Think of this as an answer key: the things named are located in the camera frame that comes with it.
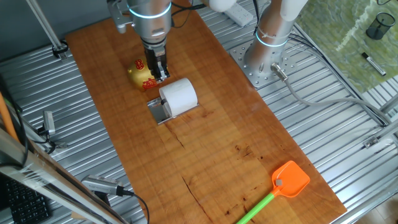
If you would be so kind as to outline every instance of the black cup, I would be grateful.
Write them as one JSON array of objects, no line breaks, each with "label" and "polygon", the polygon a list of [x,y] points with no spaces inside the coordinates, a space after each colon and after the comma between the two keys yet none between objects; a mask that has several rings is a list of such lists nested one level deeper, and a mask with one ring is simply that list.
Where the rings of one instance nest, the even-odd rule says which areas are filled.
[{"label": "black cup", "polygon": [[379,12],[376,19],[366,30],[366,34],[374,40],[380,40],[395,23],[396,20],[392,15],[386,12]]}]

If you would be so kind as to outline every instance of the metal mounting plate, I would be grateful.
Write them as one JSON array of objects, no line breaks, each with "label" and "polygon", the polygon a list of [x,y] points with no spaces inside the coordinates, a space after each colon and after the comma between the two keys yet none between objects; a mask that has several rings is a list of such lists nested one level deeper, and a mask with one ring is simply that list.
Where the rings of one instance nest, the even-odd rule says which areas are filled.
[{"label": "metal mounting plate", "polygon": [[[235,60],[235,62],[239,65],[243,73],[252,83],[252,85],[259,89],[268,83],[272,83],[274,80],[279,80],[278,76],[275,73],[259,73],[258,70],[249,68],[247,65],[244,64],[244,55],[250,45],[252,44],[252,40],[241,44],[237,47],[232,48],[229,50],[230,56]],[[293,60],[289,60],[290,56],[286,51],[282,53],[282,64],[279,66],[281,67],[282,71],[286,74],[290,74],[296,71],[297,65]]]},{"label": "metal mounting plate", "polygon": [[[164,108],[164,106],[162,105],[162,99],[160,97],[151,100],[147,103],[147,106],[150,110],[150,112],[152,113],[152,115],[154,116],[157,124],[162,124],[170,119],[176,118],[177,116],[171,116],[171,114],[169,114],[167,112],[167,110]],[[199,104],[197,104],[196,106],[194,106],[193,108],[187,110],[190,111],[194,108],[196,108],[197,106],[199,106]]]}]

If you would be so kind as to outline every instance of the wooden board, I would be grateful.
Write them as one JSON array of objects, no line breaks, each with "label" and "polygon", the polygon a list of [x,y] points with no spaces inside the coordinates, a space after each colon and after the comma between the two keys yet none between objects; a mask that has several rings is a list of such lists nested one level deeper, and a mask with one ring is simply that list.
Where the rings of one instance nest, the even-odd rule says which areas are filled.
[{"label": "wooden board", "polygon": [[346,211],[196,12],[168,34],[166,84],[187,77],[200,106],[161,125],[146,106],[158,89],[141,93],[127,79],[129,64],[144,55],[130,27],[119,34],[108,19],[67,42],[151,223],[234,223],[289,160],[311,182],[295,198],[275,198],[253,223],[329,223]]}]

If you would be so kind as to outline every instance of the green mat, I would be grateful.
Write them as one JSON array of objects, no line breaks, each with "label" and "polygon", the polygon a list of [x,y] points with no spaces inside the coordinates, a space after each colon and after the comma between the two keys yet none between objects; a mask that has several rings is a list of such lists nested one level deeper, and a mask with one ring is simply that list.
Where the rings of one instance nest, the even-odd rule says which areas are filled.
[{"label": "green mat", "polygon": [[[372,40],[365,33],[379,12],[388,12],[398,19],[398,2],[392,0],[378,6],[376,0],[309,0],[297,19],[362,93],[398,75],[398,25],[392,26],[381,40]],[[381,76],[361,56],[363,52],[387,75]]]}]

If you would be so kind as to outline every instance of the keyboard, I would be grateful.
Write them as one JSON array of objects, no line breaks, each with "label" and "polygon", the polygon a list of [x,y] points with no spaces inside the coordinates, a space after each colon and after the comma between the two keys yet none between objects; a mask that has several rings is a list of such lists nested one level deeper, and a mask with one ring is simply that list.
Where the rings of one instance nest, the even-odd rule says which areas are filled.
[{"label": "keyboard", "polygon": [[16,180],[4,183],[15,224],[36,224],[51,217],[47,198]]}]

